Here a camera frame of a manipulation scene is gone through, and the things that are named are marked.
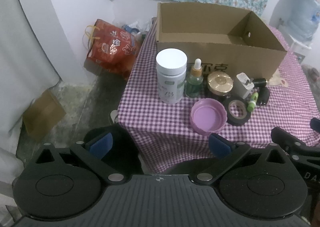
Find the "table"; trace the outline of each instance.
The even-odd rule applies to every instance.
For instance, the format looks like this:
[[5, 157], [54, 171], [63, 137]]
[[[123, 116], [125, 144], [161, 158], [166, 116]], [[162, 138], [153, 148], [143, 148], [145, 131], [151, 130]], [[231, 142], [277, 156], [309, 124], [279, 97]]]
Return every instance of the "table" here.
[[[270, 28], [287, 51], [282, 34]], [[254, 148], [271, 142], [271, 130], [279, 126], [307, 145], [319, 143], [320, 134], [310, 129], [312, 117], [320, 117], [307, 79], [292, 52], [279, 67], [289, 86], [270, 86], [270, 100], [256, 108], [243, 126], [226, 124], [219, 133], [232, 142], [243, 141]], [[134, 139], [151, 172], [161, 173], [174, 164], [210, 158], [208, 137], [193, 131], [189, 114], [200, 98], [168, 105], [160, 101], [156, 76], [156, 26], [148, 33], [135, 62], [118, 108], [119, 123]]]

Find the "cardboard box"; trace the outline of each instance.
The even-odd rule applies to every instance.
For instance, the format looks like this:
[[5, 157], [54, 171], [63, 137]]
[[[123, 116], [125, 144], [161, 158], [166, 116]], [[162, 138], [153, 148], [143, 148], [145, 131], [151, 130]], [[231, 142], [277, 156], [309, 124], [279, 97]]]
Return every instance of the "cardboard box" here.
[[22, 119], [28, 135], [40, 141], [65, 114], [56, 97], [46, 90], [23, 113]]
[[159, 3], [157, 51], [177, 48], [188, 65], [196, 58], [204, 74], [224, 71], [231, 77], [269, 80], [287, 54], [278, 39], [252, 11], [217, 4]]

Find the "pink lid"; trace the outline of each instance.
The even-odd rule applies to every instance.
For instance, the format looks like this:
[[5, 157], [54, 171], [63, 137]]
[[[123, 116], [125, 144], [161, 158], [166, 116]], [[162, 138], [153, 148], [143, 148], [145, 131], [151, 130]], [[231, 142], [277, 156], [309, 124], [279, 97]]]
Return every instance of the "pink lid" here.
[[215, 99], [197, 101], [190, 113], [190, 123], [200, 135], [209, 136], [219, 132], [227, 122], [227, 112], [224, 106]]

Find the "green tube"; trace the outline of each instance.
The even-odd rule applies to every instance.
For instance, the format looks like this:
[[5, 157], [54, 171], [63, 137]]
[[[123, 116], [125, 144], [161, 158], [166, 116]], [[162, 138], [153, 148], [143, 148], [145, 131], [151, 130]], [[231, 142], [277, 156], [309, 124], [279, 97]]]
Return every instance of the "green tube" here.
[[258, 95], [257, 92], [255, 92], [255, 93], [252, 94], [251, 99], [250, 99], [249, 104], [248, 104], [248, 108], [247, 108], [247, 110], [248, 110], [249, 112], [254, 111], [254, 108], [255, 108], [256, 103], [257, 103], [258, 96], [259, 96], [259, 95]]

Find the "white curtain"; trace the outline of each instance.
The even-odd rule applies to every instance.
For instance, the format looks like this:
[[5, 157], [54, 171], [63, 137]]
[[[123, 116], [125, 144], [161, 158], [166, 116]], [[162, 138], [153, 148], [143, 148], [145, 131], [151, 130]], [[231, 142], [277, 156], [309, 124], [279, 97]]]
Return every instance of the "white curtain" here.
[[1, 208], [13, 202], [10, 192], [1, 186], [11, 184], [23, 169], [22, 162], [15, 157], [21, 115], [58, 81], [59, 76], [35, 38], [19, 0], [0, 0], [0, 223], [4, 218]]

